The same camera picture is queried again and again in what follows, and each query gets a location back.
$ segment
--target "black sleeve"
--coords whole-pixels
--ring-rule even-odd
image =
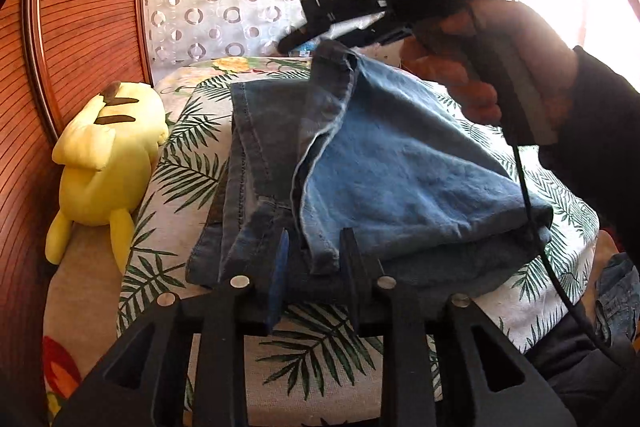
[[[640,267],[640,94],[582,48],[573,107],[540,162],[610,220]]]

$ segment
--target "black cable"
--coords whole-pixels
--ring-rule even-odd
[[[569,311],[569,314],[574,318],[575,322],[578,324],[584,334],[589,337],[589,340],[593,343],[593,345],[601,350],[605,357],[607,357],[611,362],[615,363],[619,367],[625,367],[626,364],[624,362],[621,362],[620,360],[617,360],[615,353],[613,353],[612,350],[610,350],[609,347],[607,347],[606,344],[596,336],[593,325],[588,321],[588,319],[584,315],[578,313],[578,311],[575,309],[574,304],[571,302],[566,292],[564,291],[564,288],[562,288],[558,277],[556,277],[549,258],[546,256],[545,247],[542,245],[542,241],[540,241],[540,234],[538,233],[536,223],[533,220],[529,190],[527,189],[527,183],[524,179],[524,169],[522,168],[522,161],[520,160],[520,151],[518,149],[518,146],[516,145],[513,146],[513,156],[516,160],[516,170],[518,171],[518,178],[520,179],[520,189],[522,190],[522,198],[524,199],[524,208],[527,213],[529,230],[531,232],[531,235],[533,236],[535,247],[540,253],[540,259],[543,266],[545,267],[546,274],[548,275],[549,279],[551,279],[551,284],[554,286],[556,292],[558,293],[562,304],[565,305],[567,311]]]

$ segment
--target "pikachu plush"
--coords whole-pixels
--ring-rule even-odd
[[[51,155],[64,165],[60,211],[47,233],[45,255],[59,264],[73,222],[109,225],[122,273],[133,237],[132,211],[140,204],[169,135],[164,107],[147,84],[114,82],[94,96],[66,126]]]

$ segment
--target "palm leaf print tablecloth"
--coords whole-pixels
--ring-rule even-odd
[[[156,87],[172,131],[138,212],[120,294],[118,331],[126,329],[163,292],[187,298],[205,291],[186,283],[184,274],[228,159],[229,83],[308,78],[309,68],[306,59],[222,58],[180,68]],[[511,150],[500,130],[471,124],[444,90],[430,87],[462,129],[516,179]],[[553,204],[553,240],[548,254],[575,302],[591,271],[598,231],[596,214],[551,172],[542,169],[536,148],[524,148],[522,154],[530,190]],[[521,351],[533,346],[565,312],[539,259],[476,301]],[[378,416],[382,352],[379,339],[359,339],[353,333],[344,309],[316,304],[290,306],[271,337],[246,338],[250,424],[335,425]],[[196,354],[197,338],[185,397],[187,423]],[[435,353],[432,357],[438,386]]]

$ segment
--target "human hand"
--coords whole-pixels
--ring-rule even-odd
[[[540,92],[548,121],[558,130],[571,110],[571,90],[578,73],[575,52],[540,15],[524,4],[505,0],[474,0],[469,4],[482,31],[506,34],[513,40]],[[476,34],[466,10],[443,20],[440,28],[454,36]],[[495,88],[477,78],[469,78],[459,62],[446,55],[429,55],[414,37],[404,40],[400,58],[411,73],[446,86],[469,120],[499,123],[502,113]]]

